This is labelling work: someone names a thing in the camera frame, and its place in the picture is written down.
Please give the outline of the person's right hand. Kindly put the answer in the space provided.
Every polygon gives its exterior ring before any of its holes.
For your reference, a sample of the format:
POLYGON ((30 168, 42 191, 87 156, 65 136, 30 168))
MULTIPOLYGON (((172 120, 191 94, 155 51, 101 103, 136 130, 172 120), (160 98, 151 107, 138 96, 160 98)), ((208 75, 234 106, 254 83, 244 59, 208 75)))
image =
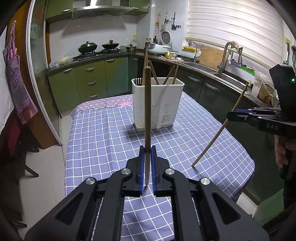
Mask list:
POLYGON ((276 164, 282 168, 283 165, 288 164, 288 160, 286 157, 286 150, 295 151, 296 150, 296 142, 289 141, 285 144, 285 147, 280 143, 280 137, 274 136, 274 151, 275 151, 275 161, 276 164))

